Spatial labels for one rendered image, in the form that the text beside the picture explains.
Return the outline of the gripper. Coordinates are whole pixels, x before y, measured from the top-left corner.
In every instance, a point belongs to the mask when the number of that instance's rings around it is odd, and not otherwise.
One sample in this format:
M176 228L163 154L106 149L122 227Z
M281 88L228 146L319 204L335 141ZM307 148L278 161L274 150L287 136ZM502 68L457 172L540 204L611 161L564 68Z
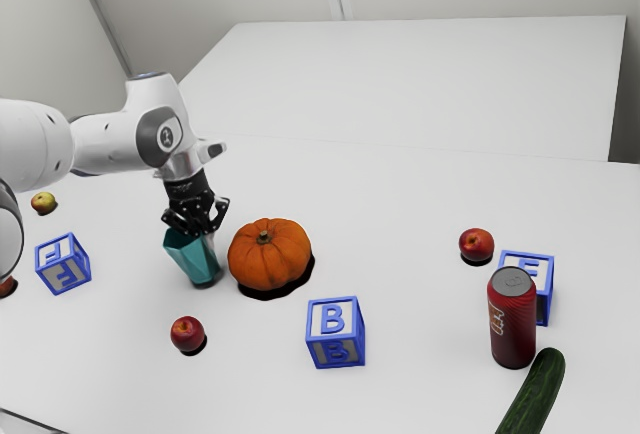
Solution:
M169 205L161 215L161 220L185 236L199 237L202 234L205 247L214 255L215 234L227 214L230 199L214 197L203 169L185 179L164 180L163 186ZM206 213L203 227L202 210L210 210Z

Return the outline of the teal faceted mug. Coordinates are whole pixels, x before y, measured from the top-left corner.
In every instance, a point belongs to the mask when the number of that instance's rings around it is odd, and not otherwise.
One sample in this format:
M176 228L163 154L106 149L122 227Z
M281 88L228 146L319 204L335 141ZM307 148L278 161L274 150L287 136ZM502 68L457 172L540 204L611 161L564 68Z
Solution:
M194 286L204 288L218 280L221 267L210 235L193 237L168 228L163 248Z

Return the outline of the orange pumpkin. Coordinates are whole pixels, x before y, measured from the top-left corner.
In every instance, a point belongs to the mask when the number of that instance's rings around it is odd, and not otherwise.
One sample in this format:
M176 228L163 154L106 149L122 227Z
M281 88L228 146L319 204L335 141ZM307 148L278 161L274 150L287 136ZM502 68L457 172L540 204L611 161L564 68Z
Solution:
M272 291L299 279L311 254L310 239L300 224L283 218L262 218L236 232L227 262L240 285Z

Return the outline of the blue letter block F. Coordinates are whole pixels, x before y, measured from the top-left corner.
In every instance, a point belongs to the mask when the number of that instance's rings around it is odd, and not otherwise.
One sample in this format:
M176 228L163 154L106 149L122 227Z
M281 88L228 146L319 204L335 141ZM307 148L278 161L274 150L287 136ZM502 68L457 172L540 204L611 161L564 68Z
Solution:
M73 232L36 245L34 265L36 274L54 296L92 280L89 256Z

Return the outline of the yellow-green apple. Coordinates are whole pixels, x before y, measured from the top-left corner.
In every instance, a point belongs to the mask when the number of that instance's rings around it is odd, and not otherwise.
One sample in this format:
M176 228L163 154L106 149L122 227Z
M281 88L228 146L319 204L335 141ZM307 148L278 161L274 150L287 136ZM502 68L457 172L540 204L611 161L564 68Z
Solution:
M30 205L38 215L45 216L57 208L58 202L52 193L41 191L32 196Z

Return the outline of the blue letter block B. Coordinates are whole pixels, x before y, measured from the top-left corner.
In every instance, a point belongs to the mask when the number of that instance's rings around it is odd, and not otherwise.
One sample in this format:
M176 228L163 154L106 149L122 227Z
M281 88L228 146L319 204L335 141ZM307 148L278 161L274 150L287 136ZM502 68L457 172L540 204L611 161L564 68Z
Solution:
M317 369L364 366L366 330L358 298L309 300L305 343Z

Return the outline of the red drink can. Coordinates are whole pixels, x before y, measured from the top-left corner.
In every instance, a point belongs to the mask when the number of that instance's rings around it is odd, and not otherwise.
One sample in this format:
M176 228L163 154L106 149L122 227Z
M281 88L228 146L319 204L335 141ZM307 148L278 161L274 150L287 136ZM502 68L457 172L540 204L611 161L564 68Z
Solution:
M528 366L536 353L536 288L516 266L497 269L487 283L491 353L508 369Z

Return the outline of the blue letter block E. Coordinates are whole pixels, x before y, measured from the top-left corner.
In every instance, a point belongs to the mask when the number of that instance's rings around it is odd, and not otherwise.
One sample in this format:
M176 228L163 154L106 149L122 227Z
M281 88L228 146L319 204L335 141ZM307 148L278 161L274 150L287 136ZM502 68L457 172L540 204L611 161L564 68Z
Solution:
M554 292L555 258L548 254L502 250L498 267L505 266L518 267L532 278L537 292L537 325L548 327Z

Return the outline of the dark green cucumber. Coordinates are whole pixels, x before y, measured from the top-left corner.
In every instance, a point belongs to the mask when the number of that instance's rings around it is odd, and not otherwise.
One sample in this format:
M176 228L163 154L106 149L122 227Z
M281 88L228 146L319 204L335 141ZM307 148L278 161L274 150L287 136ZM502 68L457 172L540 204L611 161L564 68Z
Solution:
M542 349L495 434L541 434L556 401L566 370L563 353Z

